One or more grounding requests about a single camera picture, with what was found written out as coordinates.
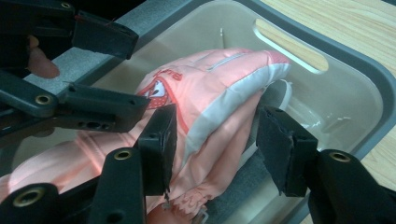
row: table surface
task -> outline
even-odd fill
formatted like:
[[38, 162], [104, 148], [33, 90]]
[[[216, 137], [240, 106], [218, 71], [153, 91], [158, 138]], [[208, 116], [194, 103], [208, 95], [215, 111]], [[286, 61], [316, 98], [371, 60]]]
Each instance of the table surface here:
[[[382, 63], [396, 76], [396, 7], [380, 0], [262, 0], [293, 20]], [[396, 190], [396, 128], [362, 160], [375, 180]], [[306, 218], [303, 223], [311, 223]]]

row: pink cloth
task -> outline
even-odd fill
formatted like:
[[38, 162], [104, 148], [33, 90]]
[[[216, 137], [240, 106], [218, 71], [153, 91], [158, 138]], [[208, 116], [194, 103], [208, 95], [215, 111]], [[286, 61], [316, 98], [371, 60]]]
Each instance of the pink cloth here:
[[189, 223], [233, 180], [262, 90], [289, 68], [278, 52], [249, 49], [207, 50], [161, 66], [137, 89], [151, 102], [131, 131], [78, 132], [75, 141], [46, 150], [1, 177], [0, 200], [33, 183], [53, 183], [62, 193], [98, 176], [106, 155], [132, 147], [156, 108], [176, 104], [172, 207], [162, 209], [163, 196], [147, 197], [148, 222]]

